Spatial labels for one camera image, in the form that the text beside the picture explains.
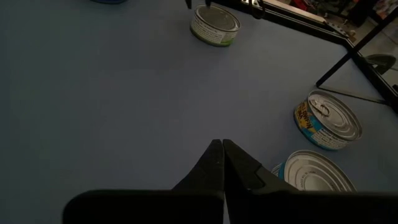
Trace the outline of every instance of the metal can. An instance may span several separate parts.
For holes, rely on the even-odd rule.
[[[199,5],[191,21],[193,35],[217,47],[231,45],[240,27],[234,15],[217,6]]]
[[[294,120],[307,139],[327,150],[339,150],[362,136],[355,114],[340,100],[314,90],[296,107]]]
[[[356,191],[353,183],[335,163],[312,151],[293,153],[271,172],[299,190]]]

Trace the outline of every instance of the blue tabletop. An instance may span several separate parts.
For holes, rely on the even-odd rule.
[[[337,95],[364,133],[339,152],[295,126],[294,107],[346,53],[340,45],[230,10],[242,23],[235,43],[212,47],[189,31],[183,1],[1,5],[11,104],[1,223],[60,223],[63,206],[86,190],[170,189],[223,138],[268,169],[309,149],[358,190],[398,188],[398,119],[388,106]]]

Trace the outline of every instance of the black metal frame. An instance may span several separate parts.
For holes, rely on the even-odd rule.
[[[247,14],[252,14],[252,8],[248,4],[241,2],[241,0],[213,0],[213,2],[218,3],[220,5],[230,7],[232,9],[245,12]],[[396,113],[398,113],[398,95],[395,91],[389,86],[386,81],[384,81],[380,75],[375,71],[375,69],[366,63],[365,59],[358,50],[361,49],[366,43],[368,43],[376,34],[378,34],[388,23],[390,23],[393,18],[397,17],[398,8],[395,9],[390,15],[383,20],[383,23],[380,23],[374,30],[372,30],[360,43],[354,46],[347,37],[339,35],[335,32],[332,32],[330,27],[326,24],[315,22],[312,19],[305,18],[301,15],[290,12],[286,9],[276,7],[270,4],[266,4],[266,13],[263,19],[274,22],[276,24],[280,24],[282,26],[289,27],[291,29],[295,29],[300,32],[304,32],[308,35],[312,35],[335,44],[342,45],[348,53],[329,71],[324,74],[317,81],[316,87],[322,90],[331,91],[334,93],[339,93],[346,96],[355,97],[361,100],[367,100],[375,103],[381,103],[385,105],[391,106]],[[353,59],[353,62],[356,66],[363,72],[364,76],[372,83],[375,89],[380,93],[380,95],[385,100],[379,100],[375,98],[371,98],[368,96],[361,96],[355,93],[351,93],[344,90],[338,90],[335,88],[331,88],[328,86],[321,86],[328,78],[330,78],[345,62],[349,59]]]

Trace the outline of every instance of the can label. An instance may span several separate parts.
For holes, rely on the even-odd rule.
[[[224,32],[203,22],[196,14],[191,21],[191,29],[201,40],[219,46],[228,46],[236,36],[236,32]]]
[[[317,117],[311,112],[308,102],[299,104],[294,111],[294,118],[301,132],[316,145],[329,150],[339,150],[345,147],[349,141],[325,129]]]

